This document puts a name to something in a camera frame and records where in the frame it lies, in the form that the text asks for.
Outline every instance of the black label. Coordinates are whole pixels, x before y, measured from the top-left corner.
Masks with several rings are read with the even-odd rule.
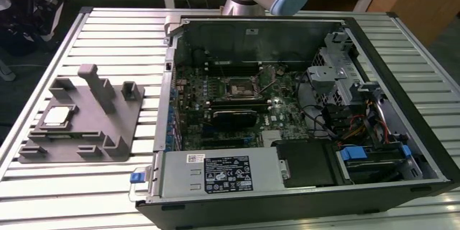
[[[206,193],[251,191],[249,156],[203,159]]]

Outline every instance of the barcode sticker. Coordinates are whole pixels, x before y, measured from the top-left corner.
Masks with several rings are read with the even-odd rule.
[[[186,163],[202,163],[203,162],[203,154],[187,154],[186,155]]]

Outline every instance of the green circuit board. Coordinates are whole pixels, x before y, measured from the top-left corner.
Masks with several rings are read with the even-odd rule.
[[[177,68],[182,150],[211,149],[213,147],[203,145],[211,140],[242,139],[243,147],[262,147],[263,130],[278,130],[283,140],[307,138],[303,117],[291,94],[298,72],[283,70],[282,65],[271,64],[262,65],[259,72],[253,76],[209,76],[203,68]],[[238,91],[231,84],[242,85],[243,89]],[[270,106],[265,113],[257,113],[253,127],[237,131],[214,130],[209,123],[210,111],[206,102],[231,100],[234,91],[241,94],[237,98],[263,99]]]

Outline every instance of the metal rail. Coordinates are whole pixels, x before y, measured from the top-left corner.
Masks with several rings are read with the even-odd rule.
[[[0,149],[0,229],[155,229],[129,202],[129,173],[151,162],[154,124],[166,46],[166,15],[217,15],[217,10],[93,9],[78,15],[50,67]],[[460,165],[460,91],[399,21],[383,13],[302,12],[351,16]],[[50,99],[49,83],[67,76],[74,85],[82,63],[98,66],[113,85],[145,86],[131,155],[122,163],[19,164],[18,147]],[[363,70],[373,78],[366,64]],[[386,212],[219,227],[218,229],[458,229],[458,190],[415,199]]]

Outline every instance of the red wire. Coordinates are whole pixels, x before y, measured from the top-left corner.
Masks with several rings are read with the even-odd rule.
[[[383,135],[385,135],[385,143],[387,144],[387,127],[386,127],[386,124],[382,122],[382,121],[378,121],[379,124],[382,125],[382,131],[385,131]]]
[[[354,115],[354,116],[351,117],[351,120],[350,120],[350,130],[351,130],[351,127],[353,127],[353,121],[354,121],[354,119],[358,118],[358,117],[363,117],[363,115]]]

